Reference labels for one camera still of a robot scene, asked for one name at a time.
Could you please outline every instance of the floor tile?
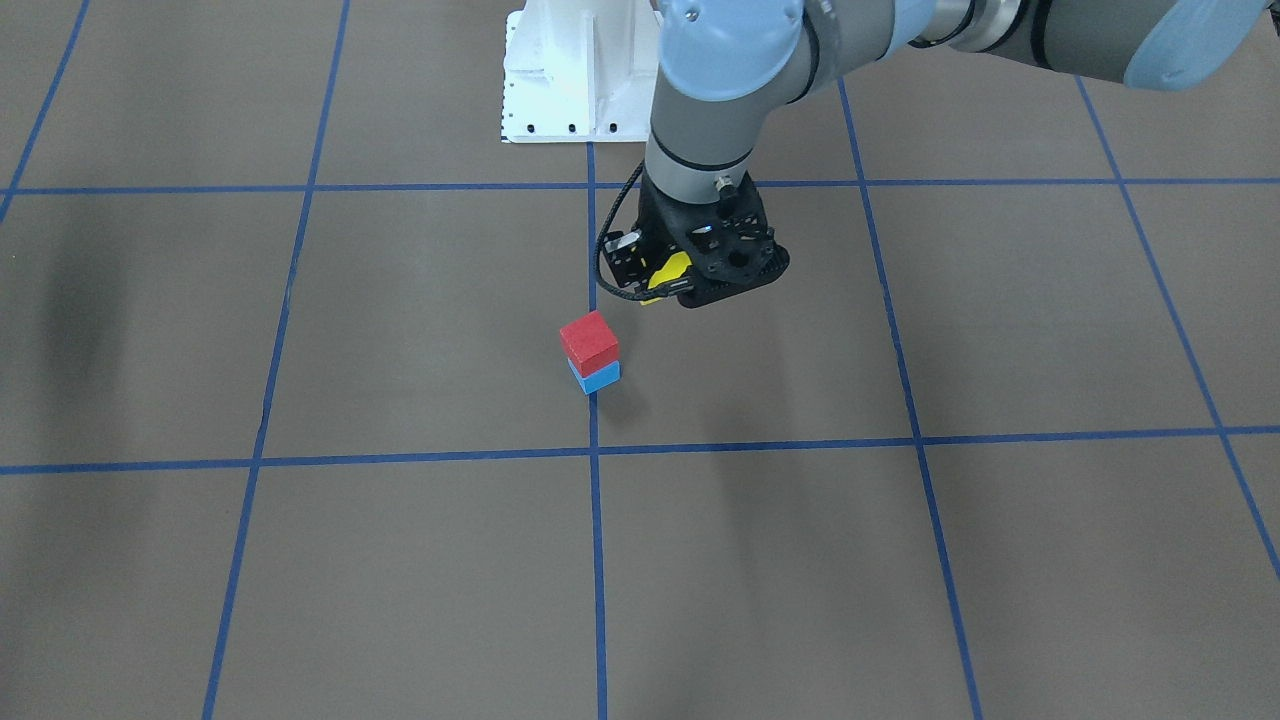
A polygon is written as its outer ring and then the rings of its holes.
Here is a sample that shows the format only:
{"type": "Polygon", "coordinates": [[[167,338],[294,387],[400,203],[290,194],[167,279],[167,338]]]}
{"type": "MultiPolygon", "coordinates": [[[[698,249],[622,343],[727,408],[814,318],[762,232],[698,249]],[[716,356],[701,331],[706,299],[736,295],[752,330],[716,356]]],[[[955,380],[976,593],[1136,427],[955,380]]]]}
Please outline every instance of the floor tile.
{"type": "Polygon", "coordinates": [[[93,3],[23,184],[306,182],[339,12],[93,3]]]}
{"type": "Polygon", "coordinates": [[[588,307],[585,220],[580,191],[320,193],[268,452],[585,445],[557,334],[588,307]]]}
{"type": "Polygon", "coordinates": [[[1216,438],[929,450],[987,717],[1271,717],[1280,592],[1216,438]]]}
{"type": "Polygon", "coordinates": [[[588,464],[268,469],[218,717],[595,712],[588,464]]]}
{"type": "Polygon", "coordinates": [[[320,179],[582,182],[581,145],[508,145],[502,59],[508,0],[357,3],[320,179]]]}
{"type": "Polygon", "coordinates": [[[198,717],[243,470],[0,482],[0,717],[198,717]]]}
{"type": "MultiPolygon", "coordinates": [[[[845,136],[845,113],[832,85],[768,117],[751,152],[751,177],[760,181],[856,178],[847,142],[845,151],[840,151],[840,138],[845,136]]],[[[599,181],[627,179],[644,159],[644,147],[636,142],[598,145],[599,181]]]]}
{"type": "Polygon", "coordinates": [[[600,473],[611,717],[969,717],[913,450],[600,473]]]}
{"type": "Polygon", "coordinates": [[[1280,42],[1270,19],[1199,87],[1088,88],[1125,177],[1280,177],[1280,42]]]}
{"type": "Polygon", "coordinates": [[[1233,437],[1231,446],[1275,543],[1280,541],[1280,434],[1233,437]]]}
{"type": "Polygon", "coordinates": [[[298,205],[19,197],[0,227],[0,462],[252,454],[298,205]]]}
{"type": "Polygon", "coordinates": [[[58,72],[79,12],[77,0],[13,0],[0,5],[0,183],[9,178],[58,72]]]}
{"type": "MultiPolygon", "coordinates": [[[[598,193],[600,222],[614,195],[598,193]]],[[[762,195],[791,251],[772,286],[696,310],[598,292],[622,348],[622,382],[600,393],[602,442],[911,434],[858,191],[762,195]]]]}
{"type": "Polygon", "coordinates": [[[1210,423],[1115,187],[872,199],[925,434],[1210,423]]]}
{"type": "Polygon", "coordinates": [[[1222,421],[1280,423],[1280,184],[1129,192],[1222,421]]]}
{"type": "Polygon", "coordinates": [[[1070,77],[938,47],[845,82],[868,178],[1111,177],[1070,77]]]}

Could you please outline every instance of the stacked blocks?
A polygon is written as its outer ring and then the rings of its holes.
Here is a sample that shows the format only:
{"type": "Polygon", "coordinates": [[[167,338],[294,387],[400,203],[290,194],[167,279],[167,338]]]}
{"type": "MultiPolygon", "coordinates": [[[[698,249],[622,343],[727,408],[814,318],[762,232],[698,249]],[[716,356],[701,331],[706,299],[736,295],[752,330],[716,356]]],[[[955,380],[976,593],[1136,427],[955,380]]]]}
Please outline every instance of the stacked blocks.
{"type": "Polygon", "coordinates": [[[561,328],[561,346],[585,395],[591,395],[622,377],[618,338],[598,310],[561,328]]]}

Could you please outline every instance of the black cable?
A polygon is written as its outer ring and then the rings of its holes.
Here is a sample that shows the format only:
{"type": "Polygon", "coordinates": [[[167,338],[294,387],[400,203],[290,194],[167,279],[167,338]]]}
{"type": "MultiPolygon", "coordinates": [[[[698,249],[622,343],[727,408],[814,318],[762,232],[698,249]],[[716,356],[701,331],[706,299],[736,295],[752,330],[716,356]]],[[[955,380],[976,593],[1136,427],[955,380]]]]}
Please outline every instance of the black cable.
{"type": "Polygon", "coordinates": [[[687,292],[694,288],[692,282],[689,278],[680,277],[667,281],[654,288],[630,292],[609,283],[604,279],[604,275],[600,274],[600,255],[604,254],[604,241],[609,236],[609,228],[613,227],[613,218],[617,217],[618,209],[622,208],[622,201],[626,200],[627,193],[631,192],[631,187],[635,186],[636,181],[640,178],[640,173],[643,172],[644,163],[640,163],[636,165],[635,172],[631,173],[631,177],[627,178],[627,182],[622,183],[622,191],[618,192],[618,197],[613,201],[613,206],[609,208],[609,214],[604,217],[604,225],[600,228],[600,234],[595,236],[595,283],[603,287],[609,295],[621,297],[622,300],[630,300],[632,302],[671,297],[672,295],[680,295],[681,292],[687,292]]]}

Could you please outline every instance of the white metal mount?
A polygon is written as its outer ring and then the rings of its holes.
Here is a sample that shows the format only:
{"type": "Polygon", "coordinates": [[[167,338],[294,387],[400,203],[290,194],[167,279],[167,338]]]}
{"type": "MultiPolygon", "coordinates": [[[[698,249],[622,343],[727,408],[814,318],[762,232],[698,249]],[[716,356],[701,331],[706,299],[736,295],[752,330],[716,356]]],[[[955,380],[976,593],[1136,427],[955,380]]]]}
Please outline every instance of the white metal mount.
{"type": "Polygon", "coordinates": [[[646,141],[660,19],[649,0],[527,0],[507,18],[502,140],[646,141]]]}

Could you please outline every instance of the blue tape line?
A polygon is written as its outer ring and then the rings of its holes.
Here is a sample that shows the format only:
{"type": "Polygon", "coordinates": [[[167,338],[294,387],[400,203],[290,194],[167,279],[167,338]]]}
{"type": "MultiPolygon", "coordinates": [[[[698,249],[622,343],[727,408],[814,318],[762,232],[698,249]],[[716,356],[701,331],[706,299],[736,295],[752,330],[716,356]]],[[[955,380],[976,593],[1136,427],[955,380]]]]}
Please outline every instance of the blue tape line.
{"type": "Polygon", "coordinates": [[[1147,256],[1147,264],[1151,266],[1151,273],[1156,278],[1156,286],[1160,288],[1160,296],[1164,299],[1165,307],[1169,310],[1169,316],[1172,319],[1174,328],[1178,331],[1178,340],[1181,342],[1183,352],[1185,352],[1187,361],[1190,364],[1192,373],[1196,375],[1196,384],[1199,386],[1201,395],[1204,397],[1204,406],[1208,407],[1210,418],[1213,420],[1213,428],[1217,430],[1219,439],[1222,443],[1222,451],[1226,452],[1226,459],[1231,465],[1231,471],[1235,473],[1235,482],[1240,487],[1240,495],[1244,496],[1244,503],[1249,507],[1249,514],[1253,515],[1253,524],[1258,530],[1258,537],[1262,539],[1263,548],[1266,548],[1267,557],[1271,560],[1271,569],[1275,571],[1276,579],[1280,580],[1280,555],[1276,553],[1275,542],[1272,542],[1271,533],[1267,530],[1266,521],[1262,519],[1262,512],[1258,510],[1258,503],[1253,498],[1253,489],[1249,487],[1249,482],[1244,477],[1244,470],[1240,468],[1240,461],[1235,456],[1235,448],[1231,446],[1231,438],[1222,424],[1222,416],[1219,414],[1217,404],[1213,401],[1213,393],[1210,392],[1208,382],[1204,379],[1204,373],[1201,369],[1199,360],[1196,359],[1196,351],[1192,348],[1192,341],[1187,334],[1187,327],[1183,325],[1183,319],[1179,316],[1178,307],[1174,305],[1174,296],[1169,291],[1169,284],[1165,282],[1165,274],[1160,270],[1160,263],[1156,261],[1156,252],[1151,247],[1151,241],[1142,224],[1142,218],[1138,217],[1138,208],[1133,204],[1133,196],[1129,193],[1129,187],[1125,184],[1124,176],[1120,173],[1120,164],[1116,161],[1115,152],[1111,150],[1111,142],[1107,140],[1107,133],[1102,128],[1102,119],[1098,117],[1098,111],[1093,106],[1093,100],[1089,97],[1089,91],[1084,87],[1084,81],[1079,76],[1075,78],[1075,86],[1080,91],[1084,106],[1089,111],[1089,119],[1093,120],[1093,128],[1098,133],[1098,141],[1102,143],[1102,151],[1106,154],[1107,163],[1111,165],[1111,172],[1116,177],[1120,187],[1120,195],[1124,197],[1125,208],[1129,210],[1129,219],[1133,220],[1133,228],[1138,232],[1138,240],[1142,242],[1142,251],[1147,256]]]}
{"type": "Polygon", "coordinates": [[[965,685],[969,691],[969,707],[974,720],[982,720],[982,700],[978,694],[978,680],[973,673],[973,661],[969,656],[969,639],[964,629],[964,615],[960,611],[960,597],[956,592],[955,577],[951,573],[951,555],[947,551],[946,536],[942,530],[942,515],[938,511],[938,501],[933,492],[933,475],[929,471],[929,459],[925,452],[924,437],[920,433],[920,418],[915,407],[915,395],[911,392],[911,378],[906,369],[906,354],[902,350],[902,336],[899,332],[897,315],[893,311],[893,295],[890,291],[888,273],[884,268],[884,255],[881,252],[879,232],[876,228],[876,214],[872,209],[870,190],[867,184],[867,173],[863,168],[863,155],[858,147],[858,131],[854,127],[854,113],[849,105],[849,92],[845,90],[844,78],[837,81],[840,86],[840,104],[845,113],[845,128],[849,132],[849,147],[854,154],[854,168],[858,172],[859,193],[863,200],[863,211],[867,214],[867,231],[870,234],[872,254],[876,256],[876,274],[879,277],[881,290],[884,293],[884,315],[888,318],[890,337],[893,340],[893,354],[897,356],[897,374],[902,383],[902,395],[906,400],[906,415],[911,424],[911,443],[915,446],[915,459],[920,466],[920,480],[924,483],[924,497],[929,506],[929,523],[933,525],[933,541],[938,551],[938,565],[942,569],[942,580],[946,584],[947,603],[951,606],[951,623],[955,628],[956,647],[960,651],[960,662],[964,667],[965,685]]]}
{"type": "MultiPolygon", "coordinates": [[[[1230,436],[1280,436],[1280,425],[1239,425],[1224,428],[1230,436]]],[[[1156,428],[1137,430],[1080,430],[1064,433],[1009,433],[987,436],[924,436],[927,446],[1012,445],[1041,442],[1089,442],[1120,439],[1161,439],[1179,437],[1217,437],[1216,428],[1156,428]]],[[[681,455],[709,452],[785,452],[803,450],[859,450],[874,447],[913,447],[914,438],[856,438],[772,442],[704,442],[680,445],[614,445],[599,447],[602,456],[681,455]]],[[[547,457],[589,457],[591,447],[538,447],[524,450],[458,450],[436,452],[388,452],[365,455],[298,455],[262,457],[262,468],[320,468],[332,465],[381,465],[410,462],[468,462],[486,460],[538,460],[547,457]]],[[[0,465],[4,475],[63,475],[74,473],[146,473],[156,470],[248,469],[251,457],[216,460],[146,460],[133,462],[67,462],[49,465],[0,465]]]]}
{"type": "MultiPolygon", "coordinates": [[[[1125,178],[1125,184],[1152,186],[1260,186],[1280,184],[1280,178],[1125,178]]],[[[856,179],[762,179],[759,187],[859,187],[856,179]]],[[[1007,186],[1082,186],[1117,184],[1111,178],[922,178],[868,179],[869,187],[1007,187],[1007,186]]],[[[621,182],[596,182],[595,190],[620,190],[621,182]]],[[[493,182],[493,183],[329,183],[316,184],[315,192],[448,192],[506,190],[586,190],[585,182],[493,182]]],[[[306,184],[205,184],[154,187],[18,187],[0,190],[0,195],[218,195],[236,192],[306,192],[306,184]]]]}
{"type": "Polygon", "coordinates": [[[407,462],[470,462],[477,460],[536,460],[541,457],[586,457],[586,447],[534,450],[470,450],[443,452],[387,452],[370,455],[314,455],[264,457],[264,468],[319,468],[326,465],[392,465],[407,462]]]}
{"type": "Polygon", "coordinates": [[[14,195],[221,195],[237,192],[306,192],[305,184],[193,184],[154,187],[22,187],[14,195]]]}
{"type": "Polygon", "coordinates": [[[701,452],[778,452],[787,450],[852,450],[869,447],[911,447],[911,438],[796,439],[773,442],[694,442],[677,445],[613,445],[600,455],[680,455],[701,452]]]}
{"type": "Polygon", "coordinates": [[[5,193],[4,200],[0,200],[0,223],[4,223],[5,217],[9,215],[9,205],[13,204],[14,191],[18,190],[18,183],[22,182],[23,173],[27,172],[27,163],[31,161],[31,152],[36,149],[36,140],[40,138],[40,131],[45,127],[45,118],[49,117],[49,109],[54,105],[54,96],[58,95],[58,86],[63,82],[63,74],[67,73],[67,65],[72,61],[72,53],[76,51],[76,41],[79,40],[81,28],[84,27],[84,15],[88,14],[90,0],[82,0],[79,12],[76,13],[76,22],[72,24],[72,33],[67,38],[67,47],[63,49],[63,56],[58,60],[58,70],[54,72],[54,79],[49,83],[49,91],[45,92],[45,101],[40,104],[40,111],[36,113],[36,122],[31,126],[31,133],[27,135],[27,145],[22,149],[22,155],[18,158],[18,167],[13,170],[13,178],[9,181],[9,192],[5,193]]]}
{"type": "Polygon", "coordinates": [[[257,478],[262,466],[262,450],[266,446],[268,425],[271,421],[271,402],[275,397],[275,380],[280,372],[280,357],[284,354],[284,336],[289,327],[289,310],[293,283],[298,275],[298,259],[306,240],[307,220],[311,214],[311,199],[316,176],[320,173],[320,154],[324,149],[324,136],[329,126],[329,108],[333,104],[333,91],[338,82],[338,65],[342,60],[342,45],[347,32],[347,17],[351,13],[351,0],[342,0],[342,15],[338,18],[338,32],[333,45],[333,58],[329,63],[329,79],[325,85],[324,101],[320,105],[320,123],[316,127],[315,146],[311,150],[311,169],[307,173],[307,191],[302,197],[302,210],[298,214],[298,231],[293,240],[293,254],[289,258],[289,274],[284,282],[284,299],[280,302],[280,319],[275,329],[275,343],[271,350],[271,365],[266,374],[266,389],[262,392],[262,420],[253,441],[252,466],[244,483],[244,502],[241,506],[239,524],[236,529],[236,547],[232,551],[230,570],[227,575],[227,594],[223,598],[223,614],[218,623],[218,639],[214,643],[214,659],[209,669],[209,685],[205,691],[202,720],[212,720],[218,701],[218,683],[221,679],[223,659],[227,653],[227,638],[230,633],[232,612],[236,609],[236,591],[239,585],[239,571],[244,560],[244,543],[248,538],[250,519],[253,512],[253,497],[257,492],[257,478]]]}
{"type": "Polygon", "coordinates": [[[457,190],[585,190],[585,182],[392,182],[326,183],[316,192],[440,192],[457,190]]]}
{"type": "Polygon", "coordinates": [[[604,518],[600,507],[600,423],[598,395],[588,398],[591,436],[591,569],[595,583],[595,714],[609,717],[609,665],[604,610],[604,518]]]}
{"type": "Polygon", "coordinates": [[[68,475],[74,473],[150,473],[156,470],[244,470],[248,459],[143,460],[138,462],[63,462],[56,465],[3,465],[3,475],[68,475]]]}
{"type": "Polygon", "coordinates": [[[1082,442],[1100,439],[1158,439],[1174,437],[1217,437],[1216,428],[1170,428],[1149,430],[1082,430],[1068,433],[1007,433],[991,436],[927,437],[924,445],[1002,445],[1020,442],[1082,442]]]}
{"type": "Polygon", "coordinates": [[[1043,184],[1115,184],[1110,178],[933,178],[933,179],[869,179],[868,187],[1007,187],[1043,184]]]}
{"type": "MultiPolygon", "coordinates": [[[[595,143],[586,143],[588,306],[595,310],[595,143]]],[[[604,612],[604,519],[600,507],[600,405],[591,393],[588,406],[588,450],[591,465],[591,569],[595,583],[595,714],[609,717],[609,665],[604,612]]]]}
{"type": "Polygon", "coordinates": [[[1280,434],[1280,425],[1239,425],[1226,428],[1229,436],[1274,436],[1280,434]]]}

